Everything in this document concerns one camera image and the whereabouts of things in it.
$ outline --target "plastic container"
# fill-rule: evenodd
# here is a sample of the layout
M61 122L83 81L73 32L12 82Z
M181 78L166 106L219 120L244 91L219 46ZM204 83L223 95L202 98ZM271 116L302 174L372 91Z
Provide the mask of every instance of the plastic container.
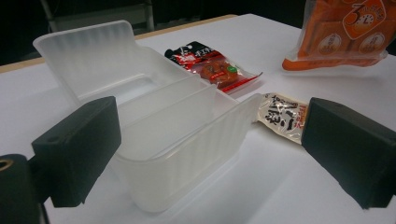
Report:
M149 212L169 208L230 159L262 100L238 103L138 46L126 21L44 35L34 45L75 105L116 96L122 143L111 164Z
M138 46L127 21L43 35L33 44L77 105L107 95L122 104L193 76L153 49Z

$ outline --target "printed label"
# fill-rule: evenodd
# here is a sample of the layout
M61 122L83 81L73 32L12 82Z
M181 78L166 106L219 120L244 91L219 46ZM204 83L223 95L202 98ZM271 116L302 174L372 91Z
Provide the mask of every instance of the printed label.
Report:
M331 34L320 41L318 52L322 55L328 55L336 52L341 46L341 37L338 34Z
M344 29L351 39L367 34L387 17L381 0L367 0L361 4L353 4L352 8L343 19Z
M370 35L365 38L359 47L359 52L362 54L371 53L382 49L384 45L385 37L380 33Z

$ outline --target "orange snack bag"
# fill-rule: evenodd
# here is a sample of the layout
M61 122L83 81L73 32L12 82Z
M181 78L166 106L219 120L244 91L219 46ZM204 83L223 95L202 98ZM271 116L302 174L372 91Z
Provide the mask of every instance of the orange snack bag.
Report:
M283 61L288 71L371 66L396 35L395 0L307 0L301 37Z

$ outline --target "white table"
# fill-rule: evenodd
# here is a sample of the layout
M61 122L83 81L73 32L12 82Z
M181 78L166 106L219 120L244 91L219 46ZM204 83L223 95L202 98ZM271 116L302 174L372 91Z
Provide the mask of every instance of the white table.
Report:
M140 39L138 44L161 54L191 41L217 49L252 73L253 85L232 97L279 92L308 102L311 97L347 105L396 130L396 57L389 55L367 68L365 77L291 77L282 71L285 55L300 30L255 15L244 15ZM0 152L33 156L30 143L71 112L48 67L42 63L0 75ZM54 224L98 223L312 223L394 224L396 198L388 208L362 210L304 148L260 123L251 130L229 162L160 214L139 210L107 167L86 203L53 208Z

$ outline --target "food packet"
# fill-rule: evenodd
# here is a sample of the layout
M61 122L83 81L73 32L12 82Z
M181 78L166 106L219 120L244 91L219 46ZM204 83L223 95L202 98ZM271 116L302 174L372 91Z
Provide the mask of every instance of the food packet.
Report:
M263 96L257 121L289 140L301 144L308 104L278 93Z
M216 84L219 90L226 93L240 90L259 76L250 74L217 50L196 41L175 50L168 49L164 56Z
M304 14L285 70L371 66L387 57L396 35L396 0L306 0Z

